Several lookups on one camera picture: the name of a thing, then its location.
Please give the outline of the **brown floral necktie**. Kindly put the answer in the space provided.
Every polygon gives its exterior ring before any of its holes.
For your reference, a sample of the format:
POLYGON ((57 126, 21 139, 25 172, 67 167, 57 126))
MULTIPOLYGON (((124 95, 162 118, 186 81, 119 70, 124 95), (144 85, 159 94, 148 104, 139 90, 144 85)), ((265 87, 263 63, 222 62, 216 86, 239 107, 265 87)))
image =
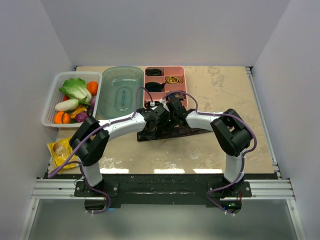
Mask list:
MULTIPOLYGON (((210 132, 209 130, 202 129, 202 128, 190 128, 187 126, 187 132, 177 132, 174 130, 173 134, 164 134, 163 136, 156 136, 154 140, 163 140, 163 139, 173 139, 173 138, 181 138, 181 137, 188 137, 198 134, 204 134, 210 132)), ((146 142, 146 141, 153 141, 153 140, 140 140, 140 132, 136 134, 138 142, 146 142)))

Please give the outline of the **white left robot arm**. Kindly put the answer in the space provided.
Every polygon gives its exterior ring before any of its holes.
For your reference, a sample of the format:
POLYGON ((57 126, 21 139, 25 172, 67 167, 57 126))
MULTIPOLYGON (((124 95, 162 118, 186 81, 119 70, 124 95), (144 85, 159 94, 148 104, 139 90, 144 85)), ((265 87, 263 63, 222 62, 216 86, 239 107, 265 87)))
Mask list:
POLYGON ((140 108, 131 114, 111 120, 87 118, 69 141, 74 154, 80 159, 87 181, 86 191, 92 196, 99 196, 104 190, 99 160, 108 141, 129 133, 152 132, 165 123, 169 116, 169 110, 158 105, 151 109, 140 108))

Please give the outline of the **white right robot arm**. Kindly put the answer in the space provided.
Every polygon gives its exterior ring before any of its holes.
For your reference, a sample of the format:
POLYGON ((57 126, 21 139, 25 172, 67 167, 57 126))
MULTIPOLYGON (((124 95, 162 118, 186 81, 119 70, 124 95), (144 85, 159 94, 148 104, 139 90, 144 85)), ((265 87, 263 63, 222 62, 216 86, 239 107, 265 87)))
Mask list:
POLYGON ((225 112, 201 112, 196 109, 187 111, 181 101, 174 97, 168 101, 159 101, 170 112, 173 119, 181 121, 190 129, 202 129, 213 132, 226 153, 223 192, 230 197, 240 190, 240 181, 244 177, 245 155, 257 146, 257 138, 252 129, 240 118, 234 109, 225 112))

